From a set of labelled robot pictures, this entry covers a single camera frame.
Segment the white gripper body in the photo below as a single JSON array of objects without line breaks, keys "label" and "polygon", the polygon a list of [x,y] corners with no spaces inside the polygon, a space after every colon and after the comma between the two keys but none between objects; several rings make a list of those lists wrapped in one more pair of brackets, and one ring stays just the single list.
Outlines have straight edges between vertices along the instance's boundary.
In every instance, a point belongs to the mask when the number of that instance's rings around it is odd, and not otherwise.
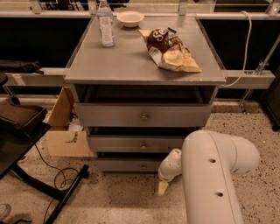
[{"label": "white gripper body", "polygon": [[171,182],[182,173],[180,149],[173,149],[158,167],[158,176],[165,182]]}]

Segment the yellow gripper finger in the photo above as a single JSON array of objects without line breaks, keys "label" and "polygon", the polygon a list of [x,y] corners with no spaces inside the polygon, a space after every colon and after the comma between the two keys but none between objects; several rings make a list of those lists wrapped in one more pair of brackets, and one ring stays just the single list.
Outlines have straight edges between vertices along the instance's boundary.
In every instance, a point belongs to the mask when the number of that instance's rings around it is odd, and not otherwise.
[{"label": "yellow gripper finger", "polygon": [[169,183],[166,181],[159,181],[158,188],[157,188],[157,194],[159,196],[163,196],[165,194],[165,191],[166,191],[168,185],[169,185]]}]

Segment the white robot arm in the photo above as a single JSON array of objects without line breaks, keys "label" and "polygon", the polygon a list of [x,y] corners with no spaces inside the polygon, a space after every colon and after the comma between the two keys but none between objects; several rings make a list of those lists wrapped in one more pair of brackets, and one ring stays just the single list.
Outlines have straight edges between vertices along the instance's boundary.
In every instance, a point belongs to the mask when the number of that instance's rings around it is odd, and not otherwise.
[{"label": "white robot arm", "polygon": [[257,168],[260,154],[249,140],[209,130],[194,131],[158,168],[162,195],[182,177],[187,224],[244,224],[231,176]]}]

